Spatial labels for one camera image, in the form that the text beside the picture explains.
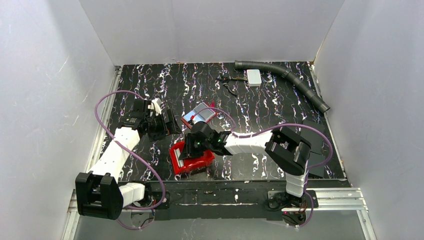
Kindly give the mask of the red plastic bin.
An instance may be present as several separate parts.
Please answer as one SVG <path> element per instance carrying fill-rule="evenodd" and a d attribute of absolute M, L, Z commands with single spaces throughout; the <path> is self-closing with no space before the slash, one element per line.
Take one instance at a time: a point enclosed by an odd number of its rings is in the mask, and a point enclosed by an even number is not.
<path fill-rule="evenodd" d="M 198 158 L 182 159 L 184 143 L 184 141 L 177 142 L 169 149 L 175 175 L 190 173 L 194 170 L 209 167 L 213 163 L 215 155 L 210 150 L 206 150 L 203 156 Z"/>

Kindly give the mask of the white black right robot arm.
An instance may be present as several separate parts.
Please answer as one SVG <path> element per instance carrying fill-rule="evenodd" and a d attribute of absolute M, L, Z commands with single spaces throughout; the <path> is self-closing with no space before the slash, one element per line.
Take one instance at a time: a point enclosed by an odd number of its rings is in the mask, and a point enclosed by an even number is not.
<path fill-rule="evenodd" d="M 285 173 L 285 192 L 297 198 L 304 195 L 311 143 L 288 127 L 275 126 L 256 133 L 218 132 L 206 122 L 199 121 L 185 134 L 178 158 L 193 160 L 202 157 L 206 151 L 218 156 L 267 156 Z"/>

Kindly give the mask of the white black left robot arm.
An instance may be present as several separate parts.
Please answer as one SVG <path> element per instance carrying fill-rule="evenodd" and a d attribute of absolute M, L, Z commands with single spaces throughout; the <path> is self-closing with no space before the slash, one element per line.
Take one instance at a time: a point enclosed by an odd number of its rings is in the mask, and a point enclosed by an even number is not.
<path fill-rule="evenodd" d="M 119 175 L 130 151 L 143 136 L 154 142 L 182 132 L 173 111 L 167 109 L 167 116 L 164 116 L 161 104 L 159 98 L 136 99 L 132 110 L 118 124 L 100 159 L 88 172 L 77 175 L 75 191 L 80 215 L 116 220 L 123 208 L 143 200 L 145 185 L 135 182 L 122 185 Z"/>

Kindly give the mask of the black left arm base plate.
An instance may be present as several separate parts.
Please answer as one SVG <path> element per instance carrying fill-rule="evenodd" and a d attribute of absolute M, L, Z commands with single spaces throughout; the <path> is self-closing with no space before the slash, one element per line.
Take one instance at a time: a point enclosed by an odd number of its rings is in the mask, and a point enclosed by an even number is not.
<path fill-rule="evenodd" d="M 162 191 L 161 190 L 152 190 L 151 188 L 148 188 L 144 191 L 144 198 L 142 200 L 133 202 L 130 206 L 136 207 L 136 208 L 146 208 L 153 206 L 159 202 L 159 200 L 162 199 Z M 161 201 L 160 205 L 155 207 L 156 210 L 166 210 L 170 207 L 170 192 L 165 192 L 165 197 Z"/>

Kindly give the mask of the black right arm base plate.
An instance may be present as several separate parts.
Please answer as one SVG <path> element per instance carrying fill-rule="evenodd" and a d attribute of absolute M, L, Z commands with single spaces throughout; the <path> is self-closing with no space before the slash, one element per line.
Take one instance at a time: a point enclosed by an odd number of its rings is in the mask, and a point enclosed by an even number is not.
<path fill-rule="evenodd" d="M 301 196 L 293 196 L 282 190 L 270 190 L 267 192 L 264 206 L 270 211 L 278 211 L 282 209 L 293 209 L 294 211 L 302 211 L 307 208 L 318 208 L 318 197 L 314 190 L 306 190 Z"/>

